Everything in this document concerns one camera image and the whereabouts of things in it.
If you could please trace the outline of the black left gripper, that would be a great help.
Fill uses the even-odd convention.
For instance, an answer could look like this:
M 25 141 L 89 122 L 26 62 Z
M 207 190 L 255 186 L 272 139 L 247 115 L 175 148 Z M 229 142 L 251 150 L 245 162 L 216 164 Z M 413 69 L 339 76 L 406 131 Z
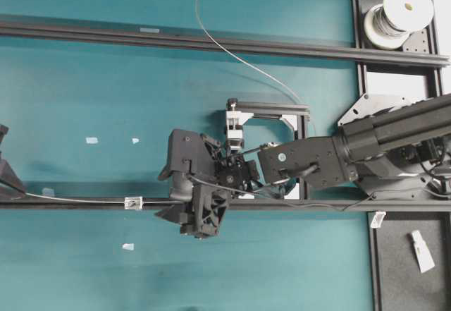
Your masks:
M 175 129 L 168 138 L 166 165 L 159 181 L 180 171 L 193 183 L 192 201 L 175 203 L 154 215 L 180 226 L 183 235 L 210 238 L 218 235 L 226 210 L 237 195 L 259 185 L 254 160 L 229 154 L 222 144 L 205 134 Z

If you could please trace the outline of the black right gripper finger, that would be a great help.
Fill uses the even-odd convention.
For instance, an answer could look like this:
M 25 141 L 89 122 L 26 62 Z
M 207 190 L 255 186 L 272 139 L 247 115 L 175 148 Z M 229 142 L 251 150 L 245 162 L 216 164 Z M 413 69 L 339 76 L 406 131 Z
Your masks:
M 9 128 L 3 124 L 0 125 L 0 143 L 2 143 L 4 137 L 8 134 Z
M 17 200 L 26 196 L 23 182 L 17 177 L 10 164 L 1 159 L 1 200 Z

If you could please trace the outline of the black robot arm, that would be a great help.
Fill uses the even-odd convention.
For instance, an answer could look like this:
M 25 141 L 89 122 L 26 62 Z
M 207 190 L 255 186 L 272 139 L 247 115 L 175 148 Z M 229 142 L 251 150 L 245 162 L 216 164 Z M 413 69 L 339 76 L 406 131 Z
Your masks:
M 62 198 L 27 193 L 7 161 L 1 162 L 1 205 L 34 207 L 150 207 L 182 234 L 216 236 L 228 209 L 334 209 L 360 206 L 397 210 L 420 202 L 449 207 L 450 96 L 410 103 L 403 97 L 362 95 L 340 118 L 334 134 L 309 137 L 305 105 L 230 99 L 225 140 L 175 129 L 158 179 L 166 199 Z M 356 203 L 312 200 L 311 189 L 353 183 Z

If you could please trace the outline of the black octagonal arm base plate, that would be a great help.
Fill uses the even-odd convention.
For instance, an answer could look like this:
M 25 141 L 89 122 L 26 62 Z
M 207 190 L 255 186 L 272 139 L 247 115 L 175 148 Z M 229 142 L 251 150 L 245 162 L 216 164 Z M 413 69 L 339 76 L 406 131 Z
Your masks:
M 450 195 L 448 94 L 355 119 L 334 141 L 349 180 L 371 199 Z

